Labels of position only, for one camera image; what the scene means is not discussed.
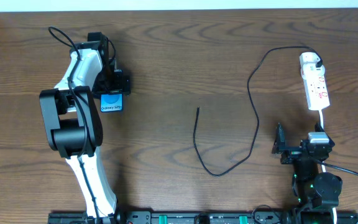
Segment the blue Galaxy smartphone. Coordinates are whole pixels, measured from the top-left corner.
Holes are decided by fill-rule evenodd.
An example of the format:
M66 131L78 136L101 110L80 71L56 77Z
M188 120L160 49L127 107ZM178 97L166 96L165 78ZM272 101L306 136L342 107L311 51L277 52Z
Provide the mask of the blue Galaxy smartphone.
M123 109L122 94L101 95L100 106L101 106L102 113L122 111L122 109Z

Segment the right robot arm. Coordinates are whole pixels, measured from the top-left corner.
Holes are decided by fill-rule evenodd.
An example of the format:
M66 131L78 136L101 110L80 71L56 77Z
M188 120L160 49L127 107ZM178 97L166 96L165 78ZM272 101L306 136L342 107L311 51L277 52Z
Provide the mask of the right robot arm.
M299 146L287 146L282 125L276 127L272 153L281 155L281 164L293 166L292 189L299 200L299 205L282 215L282 223L334 220L333 209L339 205L342 179L329 172L320 172L318 166L329 157L335 143L320 124L315 124L314 128Z

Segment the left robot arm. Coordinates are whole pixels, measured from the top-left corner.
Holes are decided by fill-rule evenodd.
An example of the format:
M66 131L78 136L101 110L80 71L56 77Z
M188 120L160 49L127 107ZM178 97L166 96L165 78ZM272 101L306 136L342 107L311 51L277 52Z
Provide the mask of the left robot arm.
M39 100L48 145L72 168L85 198L84 212L51 212L49 223L126 223L101 158L100 113L122 111L131 80L117 68L114 44L101 32L85 42L67 37L71 62L63 78Z

